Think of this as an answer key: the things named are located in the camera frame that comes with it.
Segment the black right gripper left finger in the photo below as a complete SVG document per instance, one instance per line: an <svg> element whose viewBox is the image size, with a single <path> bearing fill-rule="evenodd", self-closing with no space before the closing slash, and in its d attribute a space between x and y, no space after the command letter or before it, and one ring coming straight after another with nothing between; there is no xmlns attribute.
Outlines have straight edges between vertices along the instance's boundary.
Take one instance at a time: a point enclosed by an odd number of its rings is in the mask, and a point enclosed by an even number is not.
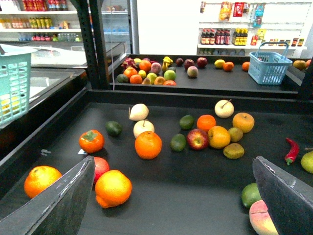
<svg viewBox="0 0 313 235"><path fill-rule="evenodd" d="M75 235L94 181L95 162L85 157L55 183L0 221L2 235Z"/></svg>

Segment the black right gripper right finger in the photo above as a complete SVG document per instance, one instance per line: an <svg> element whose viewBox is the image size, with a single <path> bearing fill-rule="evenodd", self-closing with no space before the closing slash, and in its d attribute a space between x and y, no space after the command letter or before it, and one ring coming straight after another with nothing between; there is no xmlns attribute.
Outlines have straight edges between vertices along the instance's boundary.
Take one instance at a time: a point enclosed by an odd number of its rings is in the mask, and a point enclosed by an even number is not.
<svg viewBox="0 0 313 235"><path fill-rule="evenodd" d="M313 233L313 188L274 163L258 156L253 175L280 235Z"/></svg>

